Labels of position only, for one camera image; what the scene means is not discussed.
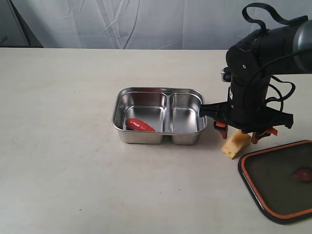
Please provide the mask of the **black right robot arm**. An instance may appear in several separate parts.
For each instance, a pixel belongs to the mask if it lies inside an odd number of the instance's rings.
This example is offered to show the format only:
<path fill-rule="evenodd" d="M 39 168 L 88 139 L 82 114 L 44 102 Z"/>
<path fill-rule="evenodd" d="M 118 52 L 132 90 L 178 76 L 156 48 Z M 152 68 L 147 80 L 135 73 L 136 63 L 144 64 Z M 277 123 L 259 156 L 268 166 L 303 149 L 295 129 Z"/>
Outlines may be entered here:
<path fill-rule="evenodd" d="M 221 77 L 230 84 L 227 100 L 202 105 L 199 115 L 211 117 L 223 138 L 229 126 L 252 134 L 254 144 L 276 135 L 276 126 L 292 127 L 293 115 L 268 107 L 288 95 L 267 97 L 267 91 L 279 75 L 312 72 L 312 23 L 256 30 L 227 51 L 226 63 Z"/>

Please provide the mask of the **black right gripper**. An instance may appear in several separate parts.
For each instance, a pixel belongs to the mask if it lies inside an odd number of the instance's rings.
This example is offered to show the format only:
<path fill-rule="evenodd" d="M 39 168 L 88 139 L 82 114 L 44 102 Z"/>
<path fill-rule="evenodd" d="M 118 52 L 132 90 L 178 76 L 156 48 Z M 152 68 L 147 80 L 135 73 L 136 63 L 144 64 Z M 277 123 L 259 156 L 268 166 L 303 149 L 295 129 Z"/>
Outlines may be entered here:
<path fill-rule="evenodd" d="M 293 83 L 287 82 L 291 89 L 283 96 L 270 84 L 271 79 L 283 82 L 275 76 L 249 81 L 232 74 L 227 100 L 202 104 L 199 116 L 212 118 L 214 129 L 220 132 L 223 139 L 227 139 L 228 126 L 244 134 L 252 133 L 252 144 L 270 135 L 277 136 L 275 126 L 283 125 L 290 129 L 293 125 L 293 115 L 283 112 L 284 101 L 293 94 Z"/>

